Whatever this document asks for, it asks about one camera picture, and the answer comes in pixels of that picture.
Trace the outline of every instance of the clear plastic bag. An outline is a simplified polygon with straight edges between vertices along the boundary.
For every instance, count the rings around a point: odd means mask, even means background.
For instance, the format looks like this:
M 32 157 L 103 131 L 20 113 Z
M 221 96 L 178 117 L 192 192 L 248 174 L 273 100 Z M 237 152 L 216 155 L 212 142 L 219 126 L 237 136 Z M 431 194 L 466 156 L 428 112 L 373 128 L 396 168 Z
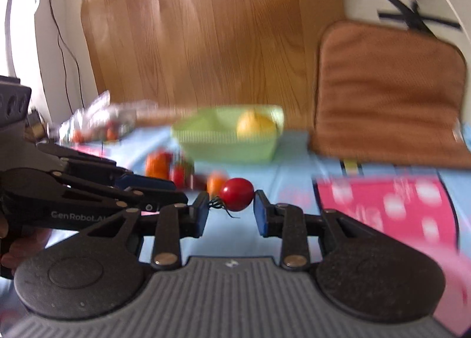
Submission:
M 110 93 L 106 91 L 60 126 L 49 126 L 48 135 L 65 144 L 116 141 L 133 131 L 138 112 L 156 109 L 157 105 L 148 100 L 110 104 Z

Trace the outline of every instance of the wooden panel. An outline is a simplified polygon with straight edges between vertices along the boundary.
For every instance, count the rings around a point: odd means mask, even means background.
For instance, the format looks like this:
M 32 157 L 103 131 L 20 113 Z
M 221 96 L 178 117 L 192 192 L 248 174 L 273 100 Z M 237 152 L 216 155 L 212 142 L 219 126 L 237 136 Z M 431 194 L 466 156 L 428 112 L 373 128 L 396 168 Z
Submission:
M 313 126 L 317 45 L 342 0 L 83 0 L 101 92 L 162 106 L 278 104 Z

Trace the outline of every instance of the gray ribbed gripper base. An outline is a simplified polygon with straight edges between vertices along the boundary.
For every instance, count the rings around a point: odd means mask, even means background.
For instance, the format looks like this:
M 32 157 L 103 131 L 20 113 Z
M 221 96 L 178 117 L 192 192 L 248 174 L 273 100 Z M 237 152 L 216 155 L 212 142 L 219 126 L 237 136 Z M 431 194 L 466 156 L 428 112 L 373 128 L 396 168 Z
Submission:
M 381 325 L 336 309 L 306 273 L 271 258 L 193 257 L 152 276 L 122 309 L 89 321 L 30 315 L 7 338 L 452 338 L 433 318 Z

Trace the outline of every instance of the green basket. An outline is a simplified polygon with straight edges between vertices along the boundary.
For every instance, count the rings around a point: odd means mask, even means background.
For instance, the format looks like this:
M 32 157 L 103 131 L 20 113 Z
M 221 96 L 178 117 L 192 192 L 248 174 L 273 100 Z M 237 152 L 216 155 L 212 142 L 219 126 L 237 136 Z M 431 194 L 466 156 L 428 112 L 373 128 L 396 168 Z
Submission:
M 277 126 L 277 135 L 238 139 L 237 121 L 247 110 L 256 110 L 271 118 Z M 199 110 L 196 115 L 174 124 L 171 134 L 178 140 L 183 152 L 195 161 L 267 163 L 275 154 L 283 126 L 281 107 L 227 106 Z

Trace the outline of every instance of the lemon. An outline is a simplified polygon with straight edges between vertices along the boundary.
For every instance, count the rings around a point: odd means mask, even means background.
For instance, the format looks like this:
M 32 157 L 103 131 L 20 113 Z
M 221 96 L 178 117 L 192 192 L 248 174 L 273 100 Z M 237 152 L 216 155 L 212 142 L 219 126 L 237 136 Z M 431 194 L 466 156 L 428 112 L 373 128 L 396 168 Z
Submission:
M 236 132 L 238 138 L 268 136 L 276 134 L 276 124 L 269 117 L 259 114 L 255 110 L 247 110 L 240 115 Z

